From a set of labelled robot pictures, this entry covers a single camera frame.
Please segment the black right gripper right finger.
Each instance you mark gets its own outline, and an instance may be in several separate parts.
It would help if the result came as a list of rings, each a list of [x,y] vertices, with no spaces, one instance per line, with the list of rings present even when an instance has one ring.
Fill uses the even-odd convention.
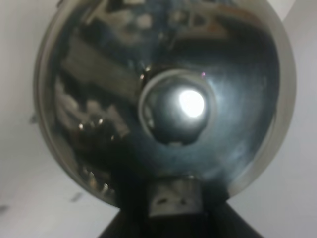
[[[199,238],[261,238],[228,203],[225,189],[200,188],[203,214],[198,225]]]

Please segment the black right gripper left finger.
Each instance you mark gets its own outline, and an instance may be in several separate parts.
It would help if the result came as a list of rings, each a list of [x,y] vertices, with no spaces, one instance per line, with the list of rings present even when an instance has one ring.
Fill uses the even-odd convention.
[[[119,194],[120,211],[99,235],[101,238],[159,238],[157,225],[148,216],[147,194],[144,189]]]

